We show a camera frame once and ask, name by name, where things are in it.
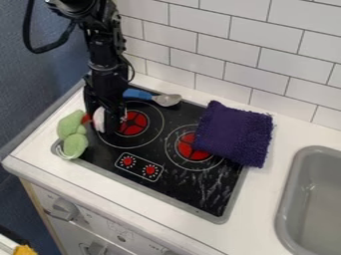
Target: blue spoon handle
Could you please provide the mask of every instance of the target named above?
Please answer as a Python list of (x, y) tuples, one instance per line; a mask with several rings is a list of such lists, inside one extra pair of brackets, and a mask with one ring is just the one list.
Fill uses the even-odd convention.
[(152, 100), (153, 95), (148, 92), (135, 90), (135, 89), (127, 89), (123, 94), (125, 99), (141, 99), (141, 100)]

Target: red burner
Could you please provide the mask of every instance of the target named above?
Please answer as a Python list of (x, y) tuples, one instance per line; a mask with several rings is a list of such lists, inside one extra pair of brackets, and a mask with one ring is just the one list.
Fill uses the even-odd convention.
[(131, 136), (142, 133), (148, 126), (148, 118), (145, 114), (129, 111), (127, 120), (121, 124), (119, 134)]
[(205, 151), (194, 150), (191, 145), (194, 142), (195, 133), (190, 132), (181, 136), (177, 143), (177, 150), (182, 157), (193, 161), (203, 161), (210, 157), (210, 154)]

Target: black stovetop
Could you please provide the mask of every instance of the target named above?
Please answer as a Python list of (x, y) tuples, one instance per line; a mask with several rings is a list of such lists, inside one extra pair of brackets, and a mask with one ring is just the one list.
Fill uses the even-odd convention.
[(126, 178), (134, 186), (174, 199), (199, 215), (224, 214), (242, 166), (194, 151), (190, 144), (204, 108), (182, 102), (173, 108), (128, 101), (128, 121), (107, 136), (87, 127), (89, 147), (81, 159)]

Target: green toy vegetable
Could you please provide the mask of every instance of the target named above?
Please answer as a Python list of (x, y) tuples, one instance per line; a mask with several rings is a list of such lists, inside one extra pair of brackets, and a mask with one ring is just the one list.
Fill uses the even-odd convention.
[(57, 154), (64, 159), (80, 157), (89, 145), (87, 130), (82, 125), (84, 115), (82, 110), (77, 110), (58, 122), (57, 135), (64, 142), (63, 149), (57, 148)]

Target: red knob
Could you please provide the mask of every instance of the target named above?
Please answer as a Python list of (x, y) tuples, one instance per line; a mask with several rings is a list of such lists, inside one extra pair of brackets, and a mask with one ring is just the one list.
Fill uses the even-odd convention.
[(129, 166), (133, 163), (133, 159), (131, 157), (126, 157), (124, 160), (123, 160), (123, 164), (125, 166)]
[(152, 175), (156, 172), (156, 168), (154, 166), (148, 166), (146, 167), (146, 174)]

